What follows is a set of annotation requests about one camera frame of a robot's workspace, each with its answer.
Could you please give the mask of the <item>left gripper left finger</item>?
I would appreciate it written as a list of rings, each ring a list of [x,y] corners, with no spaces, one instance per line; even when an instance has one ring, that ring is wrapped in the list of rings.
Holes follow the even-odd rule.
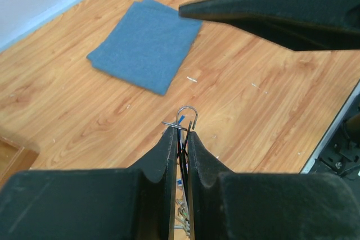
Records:
[[[2,239],[173,239],[177,131],[127,168],[28,170],[1,189]]]

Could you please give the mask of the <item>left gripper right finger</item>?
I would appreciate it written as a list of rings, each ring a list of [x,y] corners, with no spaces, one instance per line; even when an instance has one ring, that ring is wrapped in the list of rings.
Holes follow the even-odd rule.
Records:
[[[358,239],[359,203],[331,174],[236,173],[188,136],[192,239]]]

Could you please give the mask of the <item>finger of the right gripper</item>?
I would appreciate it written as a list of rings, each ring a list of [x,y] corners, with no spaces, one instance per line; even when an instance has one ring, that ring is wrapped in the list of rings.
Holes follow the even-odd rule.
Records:
[[[359,49],[359,17],[347,17],[339,26],[271,17],[240,17],[226,24],[293,51],[346,51]]]
[[[359,33],[359,0],[196,0],[179,6],[180,17],[234,25],[249,21],[334,33]]]

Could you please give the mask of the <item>large keyring with tagged keys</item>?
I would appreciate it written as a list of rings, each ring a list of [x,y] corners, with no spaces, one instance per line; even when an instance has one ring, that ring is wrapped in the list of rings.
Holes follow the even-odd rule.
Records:
[[[180,119],[183,117],[180,114],[184,110],[192,110],[194,112],[194,119],[190,120],[188,123],[188,127],[183,127],[181,125]],[[176,120],[173,123],[162,121],[163,125],[174,128],[177,131],[177,160],[178,166],[181,174],[181,186],[182,190],[182,199],[176,199],[175,202],[178,205],[177,215],[175,219],[179,222],[178,225],[175,225],[175,229],[182,229],[185,232],[187,237],[190,237],[190,212],[189,212],[189,203],[188,203],[188,151],[187,151],[187,143],[188,136],[190,131],[195,129],[198,118],[197,110],[192,106],[183,106],[177,111]]]

